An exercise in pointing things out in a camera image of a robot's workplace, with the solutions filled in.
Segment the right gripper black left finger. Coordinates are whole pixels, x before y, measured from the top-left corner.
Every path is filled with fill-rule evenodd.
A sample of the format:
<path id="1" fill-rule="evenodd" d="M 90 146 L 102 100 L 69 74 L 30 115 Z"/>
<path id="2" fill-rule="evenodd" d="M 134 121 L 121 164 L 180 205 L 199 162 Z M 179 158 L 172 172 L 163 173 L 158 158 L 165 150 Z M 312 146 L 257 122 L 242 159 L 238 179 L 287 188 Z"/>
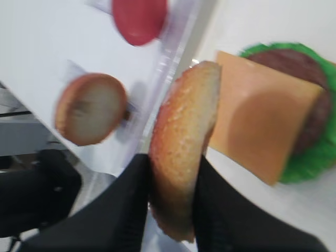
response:
<path id="1" fill-rule="evenodd" d="M 148 211 L 150 161 L 137 154 L 94 201 L 24 241 L 21 251 L 140 251 Z"/>

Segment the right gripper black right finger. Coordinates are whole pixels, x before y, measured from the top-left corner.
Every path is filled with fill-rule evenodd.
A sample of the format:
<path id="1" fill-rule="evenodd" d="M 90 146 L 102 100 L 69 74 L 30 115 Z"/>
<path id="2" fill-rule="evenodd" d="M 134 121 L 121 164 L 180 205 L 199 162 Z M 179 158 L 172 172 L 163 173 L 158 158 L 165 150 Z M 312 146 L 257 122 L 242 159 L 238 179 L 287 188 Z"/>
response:
<path id="1" fill-rule="evenodd" d="M 199 251 L 333 251 L 333 173 L 269 187 L 228 158 L 201 159 L 193 221 Z"/>

